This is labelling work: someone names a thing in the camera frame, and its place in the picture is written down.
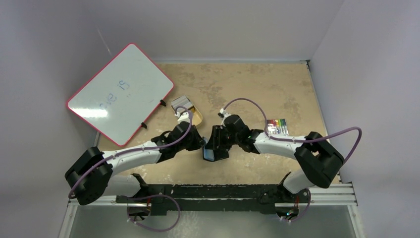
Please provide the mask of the black card holder wallet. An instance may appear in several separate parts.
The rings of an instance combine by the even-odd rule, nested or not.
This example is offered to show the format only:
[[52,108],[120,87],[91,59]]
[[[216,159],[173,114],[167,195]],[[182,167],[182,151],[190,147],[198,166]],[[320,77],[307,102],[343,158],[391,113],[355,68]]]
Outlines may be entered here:
[[223,159],[229,158],[229,147],[221,147],[218,149],[209,149],[206,146],[203,147],[203,159],[209,162],[216,162]]

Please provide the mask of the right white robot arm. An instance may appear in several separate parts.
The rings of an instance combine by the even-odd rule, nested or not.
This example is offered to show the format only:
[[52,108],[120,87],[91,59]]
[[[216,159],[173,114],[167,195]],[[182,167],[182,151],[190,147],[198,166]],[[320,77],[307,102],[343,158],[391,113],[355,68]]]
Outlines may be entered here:
[[300,169],[287,174],[278,188],[279,198],[285,202],[298,192],[312,186],[329,188],[344,165],[344,157],[321,135],[310,132],[293,140],[290,136],[271,139],[261,129],[250,129],[238,115],[224,117],[222,125],[212,127],[211,136],[203,147],[203,158],[215,162],[229,157],[229,150],[237,145],[245,152],[273,154],[296,160]]

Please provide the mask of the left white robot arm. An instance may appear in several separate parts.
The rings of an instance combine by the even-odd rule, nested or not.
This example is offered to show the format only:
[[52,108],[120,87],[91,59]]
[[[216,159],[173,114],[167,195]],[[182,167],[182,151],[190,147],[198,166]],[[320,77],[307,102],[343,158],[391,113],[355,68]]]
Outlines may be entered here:
[[138,146],[111,151],[90,147],[64,175],[70,186],[68,198],[76,199],[80,205],[90,204],[104,195],[113,176],[138,166],[161,163],[182,150],[195,151],[204,145],[196,126],[184,121]]

